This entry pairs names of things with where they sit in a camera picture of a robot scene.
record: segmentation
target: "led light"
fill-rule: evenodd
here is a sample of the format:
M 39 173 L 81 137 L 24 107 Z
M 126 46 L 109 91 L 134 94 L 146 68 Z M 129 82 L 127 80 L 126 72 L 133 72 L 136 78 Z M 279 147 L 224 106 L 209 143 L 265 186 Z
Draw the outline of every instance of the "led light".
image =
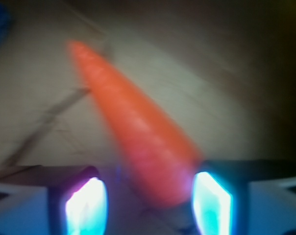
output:
M 107 193 L 103 181 L 91 178 L 73 193 L 65 206 L 67 234 L 101 235 L 107 221 Z
M 201 234 L 229 235 L 231 233 L 232 195 L 208 172 L 195 175 L 192 205 Z

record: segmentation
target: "purple light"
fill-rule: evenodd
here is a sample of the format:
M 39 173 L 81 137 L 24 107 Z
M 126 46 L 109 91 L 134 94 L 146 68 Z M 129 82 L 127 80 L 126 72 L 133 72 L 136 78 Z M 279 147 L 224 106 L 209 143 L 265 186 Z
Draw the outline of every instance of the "purple light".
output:
M 107 207 L 107 191 L 103 181 L 91 178 L 66 202 L 67 234 L 103 234 Z

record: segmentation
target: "white light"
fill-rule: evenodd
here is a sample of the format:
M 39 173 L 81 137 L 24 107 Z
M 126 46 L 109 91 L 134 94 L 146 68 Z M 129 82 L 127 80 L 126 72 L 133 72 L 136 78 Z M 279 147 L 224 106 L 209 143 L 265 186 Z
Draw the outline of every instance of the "white light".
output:
M 104 234 L 107 221 L 107 192 L 103 181 L 90 179 L 73 193 L 65 206 L 68 235 Z
M 201 234 L 230 235 L 232 196 L 208 172 L 194 178 L 192 205 Z

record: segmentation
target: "gray floor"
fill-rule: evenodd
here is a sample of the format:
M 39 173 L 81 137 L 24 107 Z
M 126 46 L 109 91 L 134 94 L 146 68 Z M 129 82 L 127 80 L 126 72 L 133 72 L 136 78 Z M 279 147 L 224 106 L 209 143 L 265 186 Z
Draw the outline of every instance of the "gray floor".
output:
M 207 159 L 296 159 L 296 1 L 3 2 L 15 22 L 0 47 L 0 166 L 99 167 L 116 197 L 107 234 L 188 234 L 192 222 L 185 206 L 170 218 L 115 182 L 119 150 L 82 95 L 70 39 L 100 51 Z

